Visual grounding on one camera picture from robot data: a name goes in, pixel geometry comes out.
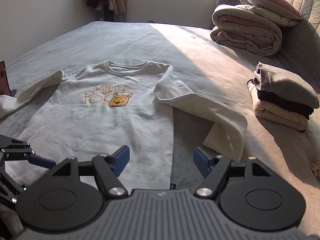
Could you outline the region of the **white Winnie the Pooh sweatshirt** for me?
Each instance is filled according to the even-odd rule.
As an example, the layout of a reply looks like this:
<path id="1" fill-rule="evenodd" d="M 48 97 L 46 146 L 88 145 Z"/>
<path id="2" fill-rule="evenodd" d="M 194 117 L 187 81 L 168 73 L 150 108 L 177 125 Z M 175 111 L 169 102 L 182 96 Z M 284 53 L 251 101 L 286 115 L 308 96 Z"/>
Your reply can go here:
<path id="1" fill-rule="evenodd" d="M 121 66 L 105 61 L 75 74 L 57 71 L 18 97 L 1 96 L 1 116 L 14 113 L 44 87 L 57 85 L 20 135 L 39 155 L 61 162 L 86 161 L 130 148 L 120 176 L 128 189 L 168 189 L 174 149 L 173 110 L 213 122 L 204 146 L 239 161 L 246 118 L 231 107 L 194 93 L 171 65 L 153 61 Z"/>

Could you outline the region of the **black phone stand base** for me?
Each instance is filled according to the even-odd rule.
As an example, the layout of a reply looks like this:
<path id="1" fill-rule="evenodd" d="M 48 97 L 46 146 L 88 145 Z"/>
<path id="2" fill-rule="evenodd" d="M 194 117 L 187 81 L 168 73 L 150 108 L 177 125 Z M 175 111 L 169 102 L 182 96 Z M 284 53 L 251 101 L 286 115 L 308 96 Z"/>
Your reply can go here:
<path id="1" fill-rule="evenodd" d="M 16 90 L 15 89 L 12 89 L 10 91 L 10 96 L 14 97 L 16 95 Z"/>

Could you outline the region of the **black smartphone on stand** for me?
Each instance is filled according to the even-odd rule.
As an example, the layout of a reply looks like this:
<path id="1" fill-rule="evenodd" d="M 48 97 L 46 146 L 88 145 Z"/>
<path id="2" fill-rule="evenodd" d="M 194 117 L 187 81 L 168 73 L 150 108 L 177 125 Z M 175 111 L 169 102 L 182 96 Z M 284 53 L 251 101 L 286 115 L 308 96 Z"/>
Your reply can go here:
<path id="1" fill-rule="evenodd" d="M 7 72 L 6 72 L 4 61 L 0 62 L 0 71 L 1 71 L 0 94 L 11 96 L 11 90 L 10 90 L 9 83 L 8 83 Z"/>

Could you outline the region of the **folded beige garment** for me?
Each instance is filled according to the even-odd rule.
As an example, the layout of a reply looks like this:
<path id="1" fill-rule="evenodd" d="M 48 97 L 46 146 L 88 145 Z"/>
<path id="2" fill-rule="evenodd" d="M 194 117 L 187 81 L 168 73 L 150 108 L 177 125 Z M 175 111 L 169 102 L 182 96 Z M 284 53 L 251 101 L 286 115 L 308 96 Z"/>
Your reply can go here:
<path id="1" fill-rule="evenodd" d="M 300 132 L 307 129 L 308 119 L 305 116 L 282 109 L 274 103 L 261 101 L 252 79 L 247 81 L 247 87 L 252 98 L 253 112 L 257 117 L 294 128 Z"/>

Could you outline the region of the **folded grey sweater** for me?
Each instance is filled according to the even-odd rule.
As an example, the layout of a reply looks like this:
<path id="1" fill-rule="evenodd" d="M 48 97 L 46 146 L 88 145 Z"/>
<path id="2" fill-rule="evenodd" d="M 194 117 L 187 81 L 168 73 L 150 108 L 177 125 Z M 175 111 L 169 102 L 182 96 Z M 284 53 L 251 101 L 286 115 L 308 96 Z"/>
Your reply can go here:
<path id="1" fill-rule="evenodd" d="M 259 91 L 270 92 L 284 100 L 314 109 L 319 108 L 319 99 L 313 87 L 301 76 L 288 70 L 258 62 L 253 83 Z"/>

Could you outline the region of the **folded black garment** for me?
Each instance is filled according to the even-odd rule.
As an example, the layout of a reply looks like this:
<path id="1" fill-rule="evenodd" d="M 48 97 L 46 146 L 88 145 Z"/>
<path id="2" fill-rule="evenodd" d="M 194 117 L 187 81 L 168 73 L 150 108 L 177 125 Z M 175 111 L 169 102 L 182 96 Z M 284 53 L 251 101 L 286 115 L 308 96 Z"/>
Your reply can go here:
<path id="1" fill-rule="evenodd" d="M 282 99 L 272 92 L 257 90 L 256 94 L 259 100 L 272 103 L 286 111 L 301 114 L 308 120 L 310 118 L 310 115 L 314 112 L 314 109 L 310 106 Z"/>

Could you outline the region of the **grey bed sheet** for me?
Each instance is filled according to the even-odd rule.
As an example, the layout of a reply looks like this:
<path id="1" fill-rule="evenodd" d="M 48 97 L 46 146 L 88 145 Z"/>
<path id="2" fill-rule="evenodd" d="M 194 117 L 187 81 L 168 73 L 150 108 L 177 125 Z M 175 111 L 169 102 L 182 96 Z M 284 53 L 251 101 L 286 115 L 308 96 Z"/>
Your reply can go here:
<path id="1" fill-rule="evenodd" d="M 192 91 L 242 113 L 248 121 L 243 156 L 257 157 L 304 196 L 306 213 L 300 229 L 308 234 L 319 233 L 319 179 L 310 169 L 319 156 L 319 111 L 312 114 L 307 131 L 300 133 L 257 118 L 246 87 L 258 62 L 279 66 L 277 59 L 220 46 L 211 40 L 206 29 L 92 22 L 13 61 L 7 68 L 9 83 L 22 91 L 57 70 L 70 74 L 104 60 L 170 64 Z"/>

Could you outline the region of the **folded beige pink comforter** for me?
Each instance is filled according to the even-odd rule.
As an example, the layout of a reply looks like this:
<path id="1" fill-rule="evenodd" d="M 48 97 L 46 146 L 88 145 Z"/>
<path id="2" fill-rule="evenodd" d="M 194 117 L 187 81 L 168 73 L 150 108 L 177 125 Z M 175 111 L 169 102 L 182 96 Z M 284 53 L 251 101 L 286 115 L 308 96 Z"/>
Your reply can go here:
<path id="1" fill-rule="evenodd" d="M 221 4 L 213 12 L 211 39 L 219 45 L 273 56 L 281 47 L 282 33 L 271 20 L 238 5 Z"/>

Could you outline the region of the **grey quilted headboard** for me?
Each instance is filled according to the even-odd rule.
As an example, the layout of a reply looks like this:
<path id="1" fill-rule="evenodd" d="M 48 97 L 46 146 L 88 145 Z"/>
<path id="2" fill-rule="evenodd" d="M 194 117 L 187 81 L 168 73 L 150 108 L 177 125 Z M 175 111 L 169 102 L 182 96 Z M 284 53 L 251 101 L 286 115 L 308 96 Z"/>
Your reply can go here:
<path id="1" fill-rule="evenodd" d="M 276 57 L 285 69 L 300 75 L 319 92 L 320 0 L 285 0 L 302 16 L 294 27 L 285 27 Z"/>

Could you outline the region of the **pink grey pillow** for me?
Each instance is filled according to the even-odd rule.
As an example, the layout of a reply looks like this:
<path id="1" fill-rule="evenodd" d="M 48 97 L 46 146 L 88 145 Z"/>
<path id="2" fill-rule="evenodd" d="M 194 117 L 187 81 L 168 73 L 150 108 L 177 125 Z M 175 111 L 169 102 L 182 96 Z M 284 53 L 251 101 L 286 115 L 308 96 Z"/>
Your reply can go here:
<path id="1" fill-rule="evenodd" d="M 239 0 L 240 9 L 258 14 L 281 27 L 293 27 L 303 18 L 285 0 Z"/>

